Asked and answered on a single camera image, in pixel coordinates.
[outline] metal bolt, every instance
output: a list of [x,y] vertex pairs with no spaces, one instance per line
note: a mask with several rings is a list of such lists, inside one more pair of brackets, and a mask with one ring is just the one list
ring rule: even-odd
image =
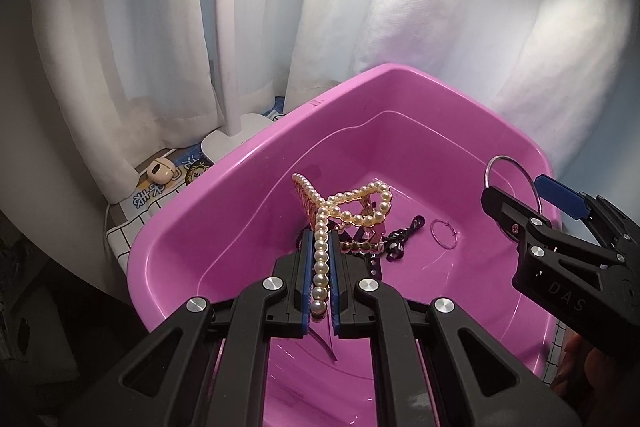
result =
[[434,306],[440,313],[452,312],[453,308],[456,307],[456,305],[453,304],[453,301],[451,299],[447,299],[446,297],[441,297],[440,299],[436,300]]
[[366,292],[374,292],[380,287],[380,284],[375,279],[367,278],[367,279],[360,280],[360,282],[358,283],[358,286],[360,286],[360,289]]
[[267,279],[262,281],[262,286],[264,286],[266,290],[270,290],[272,292],[282,288],[283,284],[284,283],[280,277],[267,277]]
[[187,301],[187,309],[190,312],[198,313],[207,307],[207,301],[202,297],[194,297]]

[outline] pearl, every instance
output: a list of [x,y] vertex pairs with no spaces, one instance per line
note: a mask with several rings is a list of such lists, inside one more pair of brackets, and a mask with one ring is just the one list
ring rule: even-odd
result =
[[327,274],[329,273],[329,265],[324,261],[317,261],[314,264],[314,272]]
[[324,273],[316,273],[314,275],[314,286],[329,286],[329,277],[327,277]]
[[311,298],[316,301],[326,301],[329,296],[329,292],[324,286],[316,286],[311,290]]
[[326,313],[326,302],[313,301],[311,303],[311,313],[314,315],[324,315]]
[[326,263],[329,260],[329,254],[326,253],[326,250],[316,250],[314,259],[316,261],[322,261],[323,263]]

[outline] white curtain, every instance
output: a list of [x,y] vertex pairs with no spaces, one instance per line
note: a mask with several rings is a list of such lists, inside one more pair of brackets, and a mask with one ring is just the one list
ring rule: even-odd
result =
[[131,165],[222,124],[209,60],[229,114],[262,112],[285,95],[288,112],[375,65],[415,66],[516,124],[561,171],[598,121],[638,5],[223,1],[32,0],[54,92],[110,200],[132,189]]

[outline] pink plastic basin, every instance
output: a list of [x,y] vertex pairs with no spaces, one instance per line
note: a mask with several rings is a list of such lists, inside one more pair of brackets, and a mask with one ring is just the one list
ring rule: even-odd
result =
[[[133,303],[151,330],[191,296],[233,298],[270,275],[306,224],[292,173],[324,197],[379,179],[394,191],[388,232],[416,214],[427,222],[404,259],[382,261],[384,282],[425,303],[450,296],[540,375],[555,320],[511,286],[516,246],[480,205],[485,165],[498,154],[516,158],[531,176],[552,174],[532,140],[461,93],[412,68],[374,68],[241,145],[147,223],[129,256]],[[535,208],[510,164],[498,163],[491,179]],[[559,222],[551,205],[544,213]],[[432,237],[435,218],[458,232],[453,250]],[[436,231],[452,239],[446,228]],[[338,360],[309,335],[274,339],[264,424],[375,425],[368,341],[333,337],[327,319],[311,327]]]

